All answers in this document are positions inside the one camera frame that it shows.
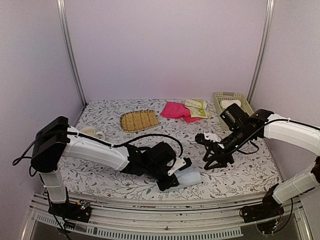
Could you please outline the light blue towel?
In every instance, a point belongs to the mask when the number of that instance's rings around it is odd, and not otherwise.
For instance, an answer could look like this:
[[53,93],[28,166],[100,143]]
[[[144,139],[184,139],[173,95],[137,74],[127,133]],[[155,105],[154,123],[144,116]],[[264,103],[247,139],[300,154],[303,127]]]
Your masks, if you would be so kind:
[[178,186],[172,187],[171,190],[187,188],[202,182],[200,172],[191,168],[186,168],[181,171],[178,170],[174,174],[178,180]]

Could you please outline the cream towel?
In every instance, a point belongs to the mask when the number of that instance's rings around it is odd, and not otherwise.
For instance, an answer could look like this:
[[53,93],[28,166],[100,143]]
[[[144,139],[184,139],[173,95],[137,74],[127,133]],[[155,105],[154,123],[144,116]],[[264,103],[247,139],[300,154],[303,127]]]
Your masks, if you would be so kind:
[[231,100],[221,100],[219,105],[221,107],[221,109],[226,109],[228,108],[229,106],[231,106],[232,104],[236,104],[237,106],[241,107],[242,106],[242,103],[239,99],[231,99]]

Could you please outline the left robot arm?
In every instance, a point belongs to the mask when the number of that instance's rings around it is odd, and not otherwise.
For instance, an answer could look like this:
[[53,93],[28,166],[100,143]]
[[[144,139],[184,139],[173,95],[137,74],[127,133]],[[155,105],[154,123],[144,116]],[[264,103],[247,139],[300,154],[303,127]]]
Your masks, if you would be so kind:
[[116,171],[142,176],[147,174],[156,180],[160,191],[179,186],[178,178],[170,172],[177,165],[178,156],[170,145],[160,142],[154,147],[137,147],[131,141],[112,144],[87,135],[68,124],[68,118],[59,116],[35,136],[35,140],[21,156],[12,161],[16,166],[23,159],[40,174],[48,197],[63,216],[74,213],[74,205],[68,201],[67,189],[58,168],[61,157],[79,158],[108,166]]

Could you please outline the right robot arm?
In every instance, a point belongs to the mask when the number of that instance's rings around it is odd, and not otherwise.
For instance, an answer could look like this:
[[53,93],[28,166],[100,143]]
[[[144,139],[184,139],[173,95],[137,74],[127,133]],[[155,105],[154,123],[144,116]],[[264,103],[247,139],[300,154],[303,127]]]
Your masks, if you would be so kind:
[[233,153],[246,143],[267,138],[282,141],[314,153],[315,162],[302,172],[270,188],[258,209],[262,218],[280,212],[282,204],[298,195],[305,194],[320,185],[320,129],[319,127],[282,117],[272,111],[259,109],[248,115],[237,104],[228,106],[220,117],[229,127],[231,134],[222,140],[211,141],[201,134],[197,143],[206,148],[203,157],[204,169],[225,168],[234,162]]

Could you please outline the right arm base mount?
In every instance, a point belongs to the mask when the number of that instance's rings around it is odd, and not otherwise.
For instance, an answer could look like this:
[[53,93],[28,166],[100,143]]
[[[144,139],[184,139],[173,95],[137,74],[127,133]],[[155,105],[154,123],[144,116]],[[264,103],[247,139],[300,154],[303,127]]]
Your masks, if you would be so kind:
[[278,183],[275,184],[266,192],[262,198],[262,203],[247,205],[239,210],[239,215],[245,223],[281,216],[285,212],[282,204],[276,202],[273,198],[274,190],[278,185]]

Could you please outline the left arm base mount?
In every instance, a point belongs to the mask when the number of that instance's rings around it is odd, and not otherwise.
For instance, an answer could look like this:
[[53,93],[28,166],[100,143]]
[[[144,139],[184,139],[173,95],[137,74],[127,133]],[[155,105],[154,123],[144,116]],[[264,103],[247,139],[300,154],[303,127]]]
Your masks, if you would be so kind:
[[64,188],[62,201],[53,202],[54,198],[47,191],[49,210],[53,216],[61,217],[63,220],[73,220],[88,223],[91,217],[92,208],[90,202],[81,199],[77,203],[70,202],[68,189]]

